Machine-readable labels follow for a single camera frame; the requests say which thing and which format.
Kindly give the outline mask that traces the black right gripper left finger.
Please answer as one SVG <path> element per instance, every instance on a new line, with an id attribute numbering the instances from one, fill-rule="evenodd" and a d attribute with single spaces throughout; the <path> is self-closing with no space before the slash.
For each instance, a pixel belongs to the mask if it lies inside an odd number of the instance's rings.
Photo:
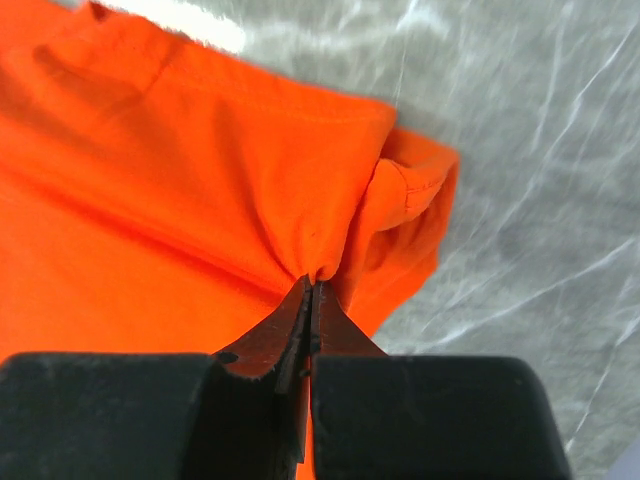
<path id="1" fill-rule="evenodd" d="M 5 479 L 291 479 L 312 288 L 213 354 L 28 352 L 1 366 Z"/>

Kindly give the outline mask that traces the orange t shirt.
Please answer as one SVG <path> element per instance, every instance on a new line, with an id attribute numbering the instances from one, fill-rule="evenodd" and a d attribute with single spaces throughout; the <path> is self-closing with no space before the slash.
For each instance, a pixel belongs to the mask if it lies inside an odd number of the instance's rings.
<path id="1" fill-rule="evenodd" d="M 1 354 L 212 352 L 294 282 L 366 334 L 434 273 L 456 151 L 88 1 L 1 5 Z"/>

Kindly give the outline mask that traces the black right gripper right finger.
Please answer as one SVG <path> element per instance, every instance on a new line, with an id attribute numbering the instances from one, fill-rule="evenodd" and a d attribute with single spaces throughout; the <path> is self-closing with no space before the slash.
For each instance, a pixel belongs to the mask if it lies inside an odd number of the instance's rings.
<path id="1" fill-rule="evenodd" d="M 393 356 L 312 293 L 311 415 L 319 479 L 568 479 L 544 386 L 504 356 Z"/>

